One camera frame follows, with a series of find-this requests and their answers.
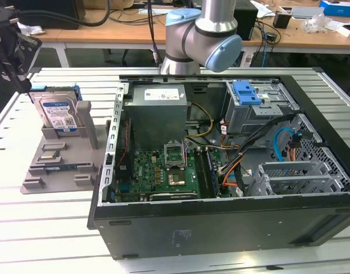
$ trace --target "slotted table surface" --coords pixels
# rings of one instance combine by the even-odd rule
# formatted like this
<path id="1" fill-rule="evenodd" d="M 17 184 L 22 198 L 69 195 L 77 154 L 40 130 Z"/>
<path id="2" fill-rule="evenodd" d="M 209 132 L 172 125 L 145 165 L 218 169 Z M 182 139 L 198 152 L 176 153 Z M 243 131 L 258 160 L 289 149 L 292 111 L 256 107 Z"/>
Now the slotted table surface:
<path id="1" fill-rule="evenodd" d="M 112 115 L 118 75 L 156 72 L 44 68 L 30 77 L 48 86 L 77 83 L 83 99 L 92 103 L 94 123 L 104 124 Z M 323 73 L 310 68 L 235 68 L 225 73 L 292 75 L 350 145 L 350 100 Z M 250 273 L 266 271 L 267 265 L 284 268 L 275 271 L 278 274 L 350 273 L 350 227 L 320 247 L 114 261 L 99 232 L 86 227 L 92 191 L 19 192 L 41 139 L 41 126 L 27 95 L 15 94 L 0 115 L 0 273 Z"/>

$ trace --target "white box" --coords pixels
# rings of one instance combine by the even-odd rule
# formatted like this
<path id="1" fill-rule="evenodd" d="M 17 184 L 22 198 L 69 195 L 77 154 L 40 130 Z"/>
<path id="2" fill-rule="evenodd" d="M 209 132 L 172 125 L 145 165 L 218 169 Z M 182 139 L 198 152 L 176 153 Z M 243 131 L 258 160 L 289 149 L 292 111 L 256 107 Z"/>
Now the white box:
<path id="1" fill-rule="evenodd" d="M 337 29 L 337 32 L 343 36 L 350 37 L 350 24 L 344 24 Z"/>

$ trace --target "wooden desk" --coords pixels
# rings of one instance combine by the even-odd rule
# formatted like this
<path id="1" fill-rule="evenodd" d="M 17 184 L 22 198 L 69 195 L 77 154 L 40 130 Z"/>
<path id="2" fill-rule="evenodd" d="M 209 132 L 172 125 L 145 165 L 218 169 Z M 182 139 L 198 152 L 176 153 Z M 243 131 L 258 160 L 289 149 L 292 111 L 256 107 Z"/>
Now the wooden desk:
<path id="1" fill-rule="evenodd" d="M 275 11 L 279 6 L 296 6 L 293 2 L 274 0 L 275 7 L 270 9 Z M 298 0 L 301 6 L 318 6 L 314 0 Z M 86 20 L 90 22 L 99 21 L 104 16 L 104 10 L 87 10 Z M 116 11 L 111 15 L 114 18 L 120 16 Z M 132 21 L 146 18 L 146 14 L 137 14 L 134 11 L 126 10 L 120 20 Z M 349 22 L 350 18 L 334 17 L 336 21 Z M 262 22 L 272 25 L 274 18 L 263 18 Z M 159 49 L 165 49 L 165 15 L 154 19 L 155 40 Z M 274 52 L 285 53 L 321 53 L 321 54 L 350 54 L 350 38 L 346 38 L 337 32 L 328 30 L 326 33 L 307 34 L 300 26 L 302 20 L 291 19 L 288 28 L 278 29 L 282 39 L 275 46 Z M 39 36 L 44 42 L 43 47 L 53 47 L 56 49 L 59 60 L 63 67 L 68 67 L 69 63 L 65 55 L 67 48 L 81 49 L 151 49 L 152 41 L 149 28 L 144 25 L 125 25 L 108 20 L 99 27 L 81 26 L 78 30 L 48 30 L 47 34 Z M 244 55 L 242 67 L 250 66 L 254 53 L 261 44 L 261 34 L 259 30 L 254 30 L 250 41 L 243 42 Z"/>

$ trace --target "cardboard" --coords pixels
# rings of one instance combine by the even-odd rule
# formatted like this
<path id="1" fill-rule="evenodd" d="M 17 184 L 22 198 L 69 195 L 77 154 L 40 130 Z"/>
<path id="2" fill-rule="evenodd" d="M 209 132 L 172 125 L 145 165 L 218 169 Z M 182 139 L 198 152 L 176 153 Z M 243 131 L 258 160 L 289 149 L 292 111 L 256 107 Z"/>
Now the cardboard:
<path id="1" fill-rule="evenodd" d="M 111 0 L 112 10 L 122 10 L 131 7 L 135 0 Z M 84 0 L 86 9 L 106 9 L 107 0 Z"/>

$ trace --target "motherboard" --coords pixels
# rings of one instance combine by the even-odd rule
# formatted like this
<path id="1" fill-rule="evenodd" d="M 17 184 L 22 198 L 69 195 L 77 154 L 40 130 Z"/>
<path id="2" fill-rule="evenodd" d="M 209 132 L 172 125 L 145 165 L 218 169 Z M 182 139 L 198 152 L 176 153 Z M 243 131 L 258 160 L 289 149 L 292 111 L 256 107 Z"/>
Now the motherboard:
<path id="1" fill-rule="evenodd" d="M 221 165 L 217 149 L 183 151 L 165 147 L 136 151 L 133 176 L 119 181 L 116 198 L 121 202 L 145 202 L 215 197 L 218 192 L 215 173 Z"/>

